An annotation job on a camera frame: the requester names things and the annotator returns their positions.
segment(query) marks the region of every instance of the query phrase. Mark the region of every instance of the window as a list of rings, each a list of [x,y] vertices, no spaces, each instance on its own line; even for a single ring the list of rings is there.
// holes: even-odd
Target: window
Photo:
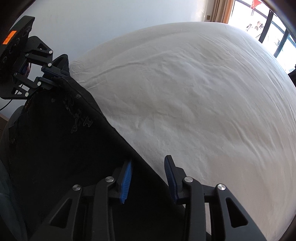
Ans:
[[[235,0],[229,24],[262,42],[290,73],[295,69],[296,44],[283,22],[259,0]]]

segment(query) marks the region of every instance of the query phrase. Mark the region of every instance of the wire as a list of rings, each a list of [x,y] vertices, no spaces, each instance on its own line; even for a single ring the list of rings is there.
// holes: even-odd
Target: wire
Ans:
[[[12,101],[12,99],[5,105],[5,106],[3,106],[1,109],[0,109],[0,111],[2,111],[6,106],[8,106],[10,103],[11,103],[11,101]]]

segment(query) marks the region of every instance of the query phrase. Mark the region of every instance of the black window frame bar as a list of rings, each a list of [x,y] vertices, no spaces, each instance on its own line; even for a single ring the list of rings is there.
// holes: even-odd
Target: black window frame bar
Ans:
[[[244,4],[245,6],[247,6],[247,7],[251,7],[251,5],[250,4],[248,4],[248,3],[246,3],[245,1],[243,1],[243,0],[235,0],[235,2],[239,2],[239,3],[241,3],[241,4]],[[264,17],[264,18],[266,18],[267,19],[267,16],[264,14],[264,13],[262,13],[262,12],[260,12],[259,10],[257,10],[257,9],[254,9],[254,11],[256,12],[256,13],[258,13],[258,14],[260,14],[262,17]],[[284,32],[284,30],[282,30],[282,28],[280,27],[280,26],[278,26],[274,21],[271,21],[271,23],[282,33],[282,34],[285,34],[285,32]],[[291,36],[288,36],[288,38],[287,38],[287,40],[289,40],[290,42],[291,42],[291,44],[296,48],[296,43],[292,40],[292,38],[291,38]]]
[[[269,13],[268,13],[268,16],[267,16],[267,19],[266,19],[265,26],[264,26],[263,31],[262,31],[262,33],[260,35],[260,38],[259,38],[259,42],[260,43],[263,43],[263,41],[264,41],[264,39],[266,37],[266,34],[267,34],[267,32],[268,32],[268,30],[270,28],[270,24],[272,22],[273,16],[274,16],[273,11],[269,10]]]
[[[275,53],[274,53],[274,57],[277,58],[277,56],[278,56],[279,53],[281,52],[281,50],[282,50],[282,48],[283,48],[283,46],[284,46],[284,44],[285,44],[285,42],[286,42],[286,40],[287,40],[289,34],[290,34],[290,33],[289,33],[288,29],[286,29],[286,31],[285,31],[285,33],[284,33],[284,36],[283,36],[283,38],[281,39],[281,42],[279,43],[279,45],[278,45],[278,47],[277,47],[277,49],[276,49],[276,51],[275,51]]]

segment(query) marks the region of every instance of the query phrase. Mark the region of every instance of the white bed sheet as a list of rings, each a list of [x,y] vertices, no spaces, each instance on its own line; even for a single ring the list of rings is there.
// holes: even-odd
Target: white bed sheet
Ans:
[[[268,241],[296,210],[296,89],[247,33],[174,23],[108,41],[70,64],[110,124],[164,179],[164,157],[224,183]]]

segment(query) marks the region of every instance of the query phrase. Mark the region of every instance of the curtain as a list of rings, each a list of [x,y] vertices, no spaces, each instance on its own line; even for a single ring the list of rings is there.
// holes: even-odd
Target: curtain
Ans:
[[[228,23],[234,0],[215,0],[211,22]]]

